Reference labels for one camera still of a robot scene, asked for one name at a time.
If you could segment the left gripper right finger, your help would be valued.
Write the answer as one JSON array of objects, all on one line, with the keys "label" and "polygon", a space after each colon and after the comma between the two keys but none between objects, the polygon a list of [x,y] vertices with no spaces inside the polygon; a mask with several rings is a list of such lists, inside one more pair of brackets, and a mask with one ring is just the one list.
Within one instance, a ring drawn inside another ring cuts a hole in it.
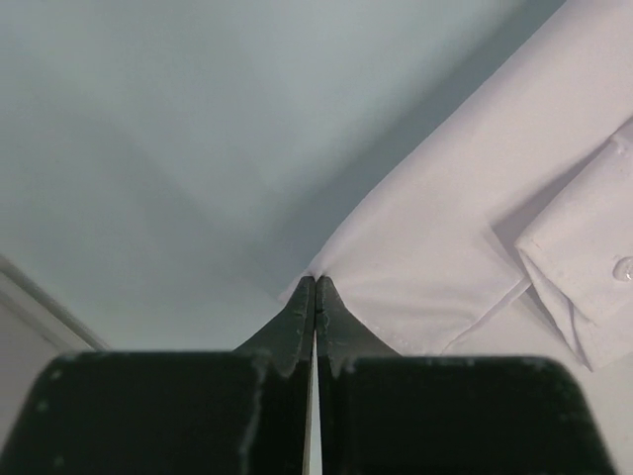
[{"label": "left gripper right finger", "polygon": [[316,284],[326,474],[612,474],[572,374],[548,357],[402,356]]}]

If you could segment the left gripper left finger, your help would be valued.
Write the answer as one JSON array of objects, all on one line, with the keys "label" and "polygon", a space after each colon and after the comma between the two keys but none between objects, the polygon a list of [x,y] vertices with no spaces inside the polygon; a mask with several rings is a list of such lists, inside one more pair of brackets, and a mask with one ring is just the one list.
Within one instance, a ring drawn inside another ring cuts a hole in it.
[{"label": "left gripper left finger", "polygon": [[316,283],[232,351],[61,355],[2,450],[6,474],[303,474]]}]

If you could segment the white long sleeve shirt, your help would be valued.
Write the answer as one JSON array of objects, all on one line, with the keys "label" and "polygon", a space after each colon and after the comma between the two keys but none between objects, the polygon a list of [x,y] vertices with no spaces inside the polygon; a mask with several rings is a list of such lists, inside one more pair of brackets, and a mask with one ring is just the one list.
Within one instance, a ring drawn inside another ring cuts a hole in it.
[{"label": "white long sleeve shirt", "polygon": [[588,368],[629,354],[631,3],[566,2],[307,272],[401,353],[445,353],[531,288]]}]

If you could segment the left aluminium corner post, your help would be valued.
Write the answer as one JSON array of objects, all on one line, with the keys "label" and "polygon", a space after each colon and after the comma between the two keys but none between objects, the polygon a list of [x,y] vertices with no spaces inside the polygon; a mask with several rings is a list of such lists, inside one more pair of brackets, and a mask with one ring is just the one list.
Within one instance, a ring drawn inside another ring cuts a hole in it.
[{"label": "left aluminium corner post", "polygon": [[5,256],[1,256],[1,305],[60,351],[110,349]]}]

